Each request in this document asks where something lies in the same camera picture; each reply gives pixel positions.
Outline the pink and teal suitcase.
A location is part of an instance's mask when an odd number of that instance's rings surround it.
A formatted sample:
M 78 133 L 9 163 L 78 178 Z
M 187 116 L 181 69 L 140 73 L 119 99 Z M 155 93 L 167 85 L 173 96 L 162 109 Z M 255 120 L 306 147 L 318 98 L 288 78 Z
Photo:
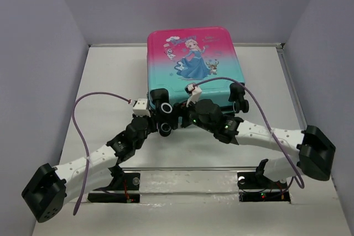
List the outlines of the pink and teal suitcase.
M 249 111 L 244 75 L 231 36 L 222 27 L 157 30 L 147 39 L 148 98 L 160 135 L 183 122 L 187 87 L 203 82 L 202 98 L 222 112 Z

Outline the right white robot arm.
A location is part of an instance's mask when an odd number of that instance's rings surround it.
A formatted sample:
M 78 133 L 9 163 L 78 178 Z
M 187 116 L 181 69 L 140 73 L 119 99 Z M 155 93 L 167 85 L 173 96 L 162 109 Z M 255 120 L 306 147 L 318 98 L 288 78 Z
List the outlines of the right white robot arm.
M 257 146 L 281 152 L 278 159 L 263 159 L 254 174 L 260 187 L 268 187 L 289 177 L 303 175 L 318 181 L 327 181 L 336 148 L 329 138 L 316 126 L 304 130 L 267 128 L 240 117 L 224 114 L 210 99 L 188 102 L 188 121 L 213 134 L 225 144 Z

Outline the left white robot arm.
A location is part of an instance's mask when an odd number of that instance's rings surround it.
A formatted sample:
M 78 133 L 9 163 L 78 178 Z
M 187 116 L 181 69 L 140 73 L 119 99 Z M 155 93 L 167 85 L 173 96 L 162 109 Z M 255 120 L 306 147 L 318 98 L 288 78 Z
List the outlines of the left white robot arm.
M 123 171 L 119 165 L 134 156 L 148 135 L 156 131 L 154 118 L 133 117 L 124 131 L 90 155 L 56 166 L 40 166 L 22 191 L 23 200 L 37 222 L 44 223 L 84 193 L 120 187 Z

